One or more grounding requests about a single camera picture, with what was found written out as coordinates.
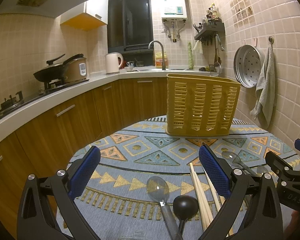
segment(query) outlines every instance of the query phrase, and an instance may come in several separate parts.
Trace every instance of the yellow container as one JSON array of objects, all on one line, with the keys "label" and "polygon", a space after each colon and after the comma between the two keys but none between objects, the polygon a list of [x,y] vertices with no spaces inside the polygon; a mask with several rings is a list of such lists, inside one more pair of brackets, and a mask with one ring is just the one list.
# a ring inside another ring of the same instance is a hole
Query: yellow container
[{"label": "yellow container", "polygon": [[[164,62],[166,64],[166,67],[168,66],[168,57],[167,57],[167,53],[164,52]],[[158,52],[155,54],[155,66],[157,68],[161,68],[162,67],[162,53]]]},{"label": "yellow container", "polygon": [[167,74],[166,133],[177,136],[228,135],[240,83],[227,78]]}]

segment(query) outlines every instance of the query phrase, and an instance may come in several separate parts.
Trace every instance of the black ladle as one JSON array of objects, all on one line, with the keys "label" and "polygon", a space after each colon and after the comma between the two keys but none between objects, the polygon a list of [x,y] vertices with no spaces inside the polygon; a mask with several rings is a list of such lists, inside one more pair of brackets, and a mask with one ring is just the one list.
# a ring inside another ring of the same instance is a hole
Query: black ladle
[{"label": "black ladle", "polygon": [[181,195],[177,196],[173,201],[173,211],[176,216],[180,219],[179,231],[180,234],[183,232],[186,221],[197,214],[199,210],[198,201],[191,196]]}]

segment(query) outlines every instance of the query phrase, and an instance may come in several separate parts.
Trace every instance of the metal steamer tray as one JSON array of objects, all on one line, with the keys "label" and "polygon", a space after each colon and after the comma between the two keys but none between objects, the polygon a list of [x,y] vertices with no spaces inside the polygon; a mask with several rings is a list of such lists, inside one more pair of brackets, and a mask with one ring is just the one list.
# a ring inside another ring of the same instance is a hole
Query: metal steamer tray
[{"label": "metal steamer tray", "polygon": [[240,47],[234,55],[235,77],[244,87],[255,87],[264,60],[265,56],[259,49],[251,45]]}]

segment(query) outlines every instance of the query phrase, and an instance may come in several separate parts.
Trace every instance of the blue patterned tablecloth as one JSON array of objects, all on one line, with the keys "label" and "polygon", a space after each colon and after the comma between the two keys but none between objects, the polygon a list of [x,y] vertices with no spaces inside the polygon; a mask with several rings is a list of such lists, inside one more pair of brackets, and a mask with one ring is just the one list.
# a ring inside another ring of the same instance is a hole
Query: blue patterned tablecloth
[{"label": "blue patterned tablecloth", "polygon": [[[170,205],[178,195],[196,197],[190,162],[199,175],[215,216],[212,193],[198,159],[198,149],[203,142],[218,157],[222,157],[222,151],[231,151],[255,171],[258,165],[265,166],[275,182],[277,176],[264,159],[269,150],[285,159],[295,170],[300,170],[300,157],[288,145],[271,133],[241,120],[233,119],[228,136],[205,138],[170,136],[165,133],[165,125],[165,116],[135,123],[92,142],[71,159],[70,163],[82,158],[92,145],[101,150],[101,162],[75,203],[102,240],[170,239],[158,204],[146,193],[146,182],[154,175],[162,177],[169,186]],[[245,211],[243,203],[233,226],[234,232],[238,230]],[[60,212],[57,221],[62,231],[70,235]],[[197,214],[186,223],[183,235],[185,240],[196,240],[201,234]]]}]

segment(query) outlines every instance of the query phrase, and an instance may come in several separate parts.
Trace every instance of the electric kettle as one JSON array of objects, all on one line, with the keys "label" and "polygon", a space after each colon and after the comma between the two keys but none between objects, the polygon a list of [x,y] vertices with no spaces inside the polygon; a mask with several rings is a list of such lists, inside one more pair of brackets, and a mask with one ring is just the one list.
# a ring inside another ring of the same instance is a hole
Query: electric kettle
[{"label": "electric kettle", "polygon": [[123,65],[123,57],[120,53],[114,52],[106,55],[106,74],[119,73],[119,68]]}]

